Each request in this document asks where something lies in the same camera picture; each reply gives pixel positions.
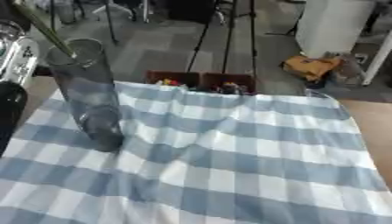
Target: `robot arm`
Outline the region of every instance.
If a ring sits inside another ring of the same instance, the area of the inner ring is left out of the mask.
[[[0,21],[0,157],[25,108],[25,89],[38,62],[38,44],[19,25]]]

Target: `white cabinet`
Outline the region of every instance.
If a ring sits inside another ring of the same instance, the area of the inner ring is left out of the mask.
[[[372,0],[307,1],[297,42],[309,58],[350,53],[374,7]]]

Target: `clear glass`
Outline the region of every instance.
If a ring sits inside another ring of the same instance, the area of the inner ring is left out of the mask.
[[[106,54],[94,39],[67,41],[78,55],[66,56],[52,47],[46,56],[53,77],[74,120],[99,151],[116,151],[123,143],[119,102]]]

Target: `blue and white checkered cloth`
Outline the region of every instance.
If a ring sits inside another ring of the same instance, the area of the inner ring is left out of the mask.
[[[56,92],[0,159],[0,223],[390,224],[392,196],[333,99],[118,83],[120,153]]]

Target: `chair leg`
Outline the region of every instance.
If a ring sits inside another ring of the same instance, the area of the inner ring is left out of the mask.
[[[137,11],[135,10],[134,7],[132,7],[131,4],[126,3],[125,5],[126,5],[127,8],[132,12],[132,17],[131,17],[132,21],[133,21],[133,22],[136,22],[136,21],[137,21]]]
[[[51,29],[52,31],[56,32],[56,21],[55,21],[55,14],[54,14],[54,0],[50,2],[50,13],[51,13]]]
[[[381,16],[382,10],[380,6],[376,6],[373,13],[370,15],[369,19],[366,22],[364,32],[371,33],[375,23],[377,22],[378,18]]]
[[[76,5],[78,6],[80,12],[81,12],[81,17],[85,18],[86,17],[86,12],[84,11],[83,5],[81,4],[81,0],[75,0]]]
[[[115,31],[113,29],[112,17],[110,16],[109,1],[108,0],[103,0],[103,3],[105,4],[106,16],[108,17],[108,28],[109,28],[109,31],[110,31],[110,37],[112,38],[113,44],[117,45],[118,44],[118,40],[116,39]]]

